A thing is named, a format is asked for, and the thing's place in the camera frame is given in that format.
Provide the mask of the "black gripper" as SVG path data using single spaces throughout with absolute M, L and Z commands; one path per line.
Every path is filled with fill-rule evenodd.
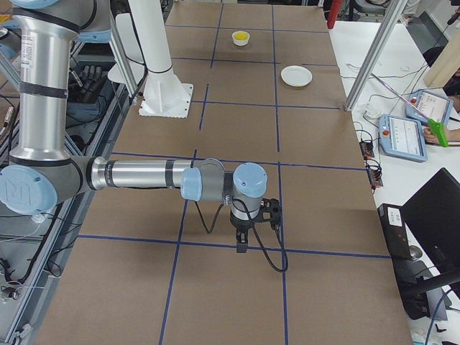
M 231 214 L 230 217 L 231 224 L 236 229 L 236 252 L 237 253 L 246 253 L 249 238 L 249 230 L 254 229 L 255 224 L 249 220 L 241 220 L 237 218 L 234 214 Z

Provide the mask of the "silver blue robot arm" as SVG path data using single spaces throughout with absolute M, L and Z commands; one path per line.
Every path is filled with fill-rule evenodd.
M 215 159 L 106 160 L 65 151 L 70 46 L 92 35 L 109 40 L 108 1 L 14 1 L 22 31 L 19 142 L 1 171 L 1 202 L 35 215 L 80 193 L 103 188 L 178 189 L 192 201 L 231 206 L 236 250 L 262 220 L 267 174 L 247 162 L 233 171 Z

